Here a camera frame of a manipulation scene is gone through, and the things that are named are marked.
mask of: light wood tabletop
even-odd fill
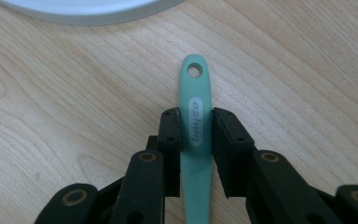
[[[358,184],[358,0],[186,0],[138,21],[69,26],[0,5],[0,223],[33,223],[65,186],[102,189],[178,105],[198,53],[213,106],[317,189]],[[211,223],[250,223],[213,168]],[[166,223],[184,223],[182,198]]]

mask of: green spatula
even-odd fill
[[[191,76],[191,70],[198,72],[198,76]],[[208,67],[200,55],[189,55],[183,61],[179,108],[186,223],[207,224],[212,179],[212,100]]]

